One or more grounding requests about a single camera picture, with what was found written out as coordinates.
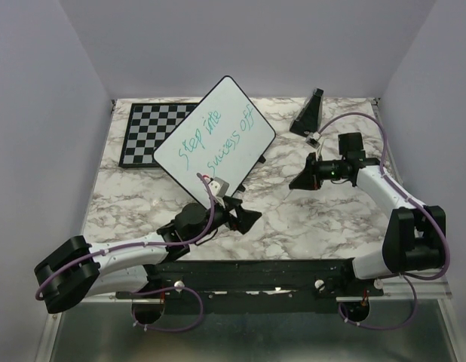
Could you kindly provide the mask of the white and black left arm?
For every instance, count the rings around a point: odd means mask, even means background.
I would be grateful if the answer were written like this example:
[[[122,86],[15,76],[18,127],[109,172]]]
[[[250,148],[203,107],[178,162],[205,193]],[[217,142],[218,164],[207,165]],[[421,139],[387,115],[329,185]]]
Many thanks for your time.
[[[209,210],[190,203],[157,231],[131,241],[105,244],[89,243],[74,236],[44,258],[35,268],[38,282],[35,298],[43,301],[48,313],[55,314],[76,306],[94,286],[113,272],[141,265],[172,262],[224,225],[246,234],[262,213],[247,210],[242,200],[227,197],[223,204],[213,203]]]

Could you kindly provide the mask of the white whiteboard black frame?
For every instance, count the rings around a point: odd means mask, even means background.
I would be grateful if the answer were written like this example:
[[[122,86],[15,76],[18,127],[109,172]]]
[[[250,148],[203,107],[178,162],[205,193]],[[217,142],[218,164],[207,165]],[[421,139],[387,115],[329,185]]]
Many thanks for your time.
[[[154,159],[191,197],[210,206],[197,174],[218,177],[233,195],[276,133],[230,76],[224,76],[156,149]]]

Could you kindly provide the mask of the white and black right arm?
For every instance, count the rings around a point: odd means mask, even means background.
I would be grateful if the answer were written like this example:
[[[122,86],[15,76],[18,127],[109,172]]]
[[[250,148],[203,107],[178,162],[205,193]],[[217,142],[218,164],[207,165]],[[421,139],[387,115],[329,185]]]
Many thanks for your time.
[[[351,261],[352,269],[339,276],[340,290],[353,296],[366,279],[446,266],[446,214],[411,196],[380,171],[380,160],[368,158],[360,133],[339,135],[339,160],[324,161],[319,152],[308,154],[303,170],[289,184],[291,190],[314,191],[323,182],[349,181],[368,194],[388,217],[380,250]]]

